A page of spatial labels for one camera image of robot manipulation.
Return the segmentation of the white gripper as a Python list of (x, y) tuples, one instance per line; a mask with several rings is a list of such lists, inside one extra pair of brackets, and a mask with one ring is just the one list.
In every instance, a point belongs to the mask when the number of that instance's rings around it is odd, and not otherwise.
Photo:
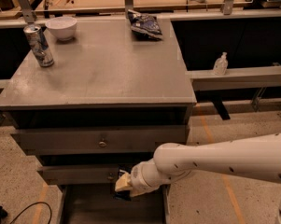
[(130, 190), (132, 197), (150, 193), (164, 184), (165, 176), (157, 169), (154, 160), (142, 161), (129, 173), (120, 173), (115, 191)]

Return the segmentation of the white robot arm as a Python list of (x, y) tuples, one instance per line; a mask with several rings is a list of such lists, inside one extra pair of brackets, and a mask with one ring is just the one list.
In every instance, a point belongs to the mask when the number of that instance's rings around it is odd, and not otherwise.
[(193, 171), (281, 183), (281, 133), (201, 146), (165, 143), (153, 158), (119, 171), (115, 191), (132, 197), (189, 177)]

